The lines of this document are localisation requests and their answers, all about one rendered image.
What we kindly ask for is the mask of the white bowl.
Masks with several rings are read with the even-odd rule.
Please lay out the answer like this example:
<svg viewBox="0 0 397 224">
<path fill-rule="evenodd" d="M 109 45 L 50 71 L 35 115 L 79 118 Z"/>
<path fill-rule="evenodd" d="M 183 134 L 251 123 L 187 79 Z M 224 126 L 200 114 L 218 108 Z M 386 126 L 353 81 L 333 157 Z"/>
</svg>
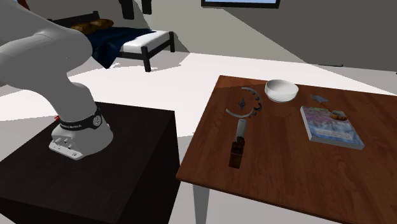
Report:
<svg viewBox="0 0 397 224">
<path fill-rule="evenodd" d="M 293 100 L 299 88 L 286 80 L 270 80 L 265 84 L 265 93 L 269 99 L 275 102 L 289 102 Z"/>
</svg>

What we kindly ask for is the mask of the dark robot stand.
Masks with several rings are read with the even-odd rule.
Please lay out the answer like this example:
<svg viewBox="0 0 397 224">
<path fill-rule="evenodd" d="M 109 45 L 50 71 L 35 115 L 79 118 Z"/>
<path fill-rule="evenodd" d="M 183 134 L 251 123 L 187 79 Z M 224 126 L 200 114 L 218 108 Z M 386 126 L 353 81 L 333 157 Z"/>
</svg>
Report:
<svg viewBox="0 0 397 224">
<path fill-rule="evenodd" d="M 53 125 L 0 161 L 0 214 L 15 224 L 168 224 L 180 182 L 173 111 L 99 103 L 114 137 L 73 160 Z"/>
</svg>

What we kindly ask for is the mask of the bed with dark blue blanket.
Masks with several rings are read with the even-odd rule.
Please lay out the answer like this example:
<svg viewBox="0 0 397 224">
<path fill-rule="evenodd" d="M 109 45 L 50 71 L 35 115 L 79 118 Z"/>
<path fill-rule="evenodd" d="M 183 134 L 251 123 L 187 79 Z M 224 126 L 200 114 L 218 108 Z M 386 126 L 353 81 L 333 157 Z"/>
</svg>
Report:
<svg viewBox="0 0 397 224">
<path fill-rule="evenodd" d="M 148 28 L 108 27 L 99 29 L 86 37 L 90 40 L 95 59 L 109 69 L 116 58 L 141 60 L 146 72 L 151 71 L 150 58 L 170 48 L 175 51 L 174 32 L 154 31 Z"/>
</svg>

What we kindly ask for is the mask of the brown wooden table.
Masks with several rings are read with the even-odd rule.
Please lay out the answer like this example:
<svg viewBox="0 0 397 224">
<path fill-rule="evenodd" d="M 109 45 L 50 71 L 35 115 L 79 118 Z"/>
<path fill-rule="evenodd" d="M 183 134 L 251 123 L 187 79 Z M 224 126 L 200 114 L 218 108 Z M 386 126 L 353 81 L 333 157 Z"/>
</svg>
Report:
<svg viewBox="0 0 397 224">
<path fill-rule="evenodd" d="M 229 166 L 239 102 L 255 105 L 265 82 L 220 76 L 177 178 L 332 221 L 397 224 L 397 96 L 302 85 L 287 103 L 263 98 L 248 120 L 238 169 Z M 343 111 L 362 150 L 309 140 L 300 113 L 311 95 Z"/>
</svg>

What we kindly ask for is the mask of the colourful book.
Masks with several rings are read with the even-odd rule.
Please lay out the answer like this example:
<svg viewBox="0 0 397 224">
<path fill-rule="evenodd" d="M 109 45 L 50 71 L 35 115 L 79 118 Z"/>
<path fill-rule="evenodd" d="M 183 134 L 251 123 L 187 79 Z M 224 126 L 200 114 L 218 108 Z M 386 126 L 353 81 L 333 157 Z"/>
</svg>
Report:
<svg viewBox="0 0 397 224">
<path fill-rule="evenodd" d="M 302 106 L 300 112 L 310 141 L 356 150 L 365 147 L 349 120 L 334 120 L 322 108 Z"/>
</svg>

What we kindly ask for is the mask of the dark framed wall picture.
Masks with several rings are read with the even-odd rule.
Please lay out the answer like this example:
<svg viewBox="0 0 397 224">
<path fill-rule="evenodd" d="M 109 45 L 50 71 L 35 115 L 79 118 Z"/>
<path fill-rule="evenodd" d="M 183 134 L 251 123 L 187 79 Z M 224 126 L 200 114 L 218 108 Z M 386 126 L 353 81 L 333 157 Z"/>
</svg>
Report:
<svg viewBox="0 0 397 224">
<path fill-rule="evenodd" d="M 201 6 L 226 8 L 270 8 L 278 9 L 281 0 L 200 0 Z"/>
</svg>

